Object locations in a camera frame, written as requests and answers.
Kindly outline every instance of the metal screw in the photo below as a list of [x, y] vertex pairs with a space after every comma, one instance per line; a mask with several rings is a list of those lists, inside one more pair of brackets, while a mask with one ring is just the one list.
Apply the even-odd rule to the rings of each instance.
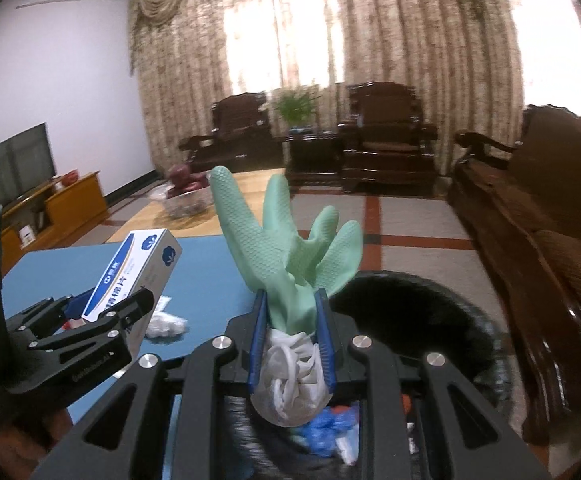
[[439, 352], [431, 352], [426, 356], [426, 362], [430, 366], [443, 366], [446, 363], [446, 357]]
[[155, 354], [144, 354], [139, 358], [139, 366], [142, 368], [152, 368], [157, 364], [157, 356]]
[[223, 350], [224, 348], [228, 348], [232, 344], [233, 344], [233, 340], [230, 337], [228, 337], [227, 335], [220, 335], [212, 340], [212, 345], [215, 346], [215, 348], [218, 350]]
[[373, 340], [367, 335], [356, 335], [353, 337], [353, 345], [357, 348], [368, 348], [373, 344]]

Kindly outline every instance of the blue table mat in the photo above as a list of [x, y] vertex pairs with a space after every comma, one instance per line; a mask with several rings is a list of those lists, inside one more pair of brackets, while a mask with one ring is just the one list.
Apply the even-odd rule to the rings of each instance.
[[[178, 242], [182, 255], [163, 294], [173, 298], [166, 312], [189, 320], [190, 332], [166, 344], [144, 339], [140, 354], [151, 352], [163, 359], [189, 354], [206, 340], [223, 334], [228, 320], [249, 312], [253, 306], [254, 293], [246, 287], [223, 236], [178, 238]], [[76, 296], [95, 286], [119, 246], [115, 243], [27, 253], [3, 280], [6, 317], [49, 296]], [[68, 410], [73, 420], [79, 420], [114, 381], [110, 378], [72, 404]], [[248, 478], [250, 465], [239, 462], [237, 456], [231, 461], [227, 478]], [[163, 478], [170, 478], [170, 462], [167, 455]]]

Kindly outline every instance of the television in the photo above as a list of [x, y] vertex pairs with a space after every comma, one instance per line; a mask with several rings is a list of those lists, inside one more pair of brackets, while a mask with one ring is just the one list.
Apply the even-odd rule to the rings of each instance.
[[7, 206], [55, 175], [46, 124], [0, 143], [0, 205]]

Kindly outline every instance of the dark wooden side table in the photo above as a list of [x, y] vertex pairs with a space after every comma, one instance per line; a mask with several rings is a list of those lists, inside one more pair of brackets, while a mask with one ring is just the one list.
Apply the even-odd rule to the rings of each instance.
[[292, 130], [280, 139], [288, 142], [290, 160], [285, 176], [291, 186], [341, 184], [343, 136], [325, 130]]

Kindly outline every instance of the wooden tv cabinet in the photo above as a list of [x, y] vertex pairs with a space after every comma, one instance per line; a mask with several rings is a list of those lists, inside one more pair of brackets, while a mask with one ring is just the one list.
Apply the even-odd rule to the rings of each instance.
[[[56, 190], [53, 180], [4, 210], [2, 215], [2, 276], [24, 254], [68, 247], [108, 218], [97, 173], [88, 173], [72, 186]], [[36, 239], [22, 247], [19, 229], [31, 225]]]

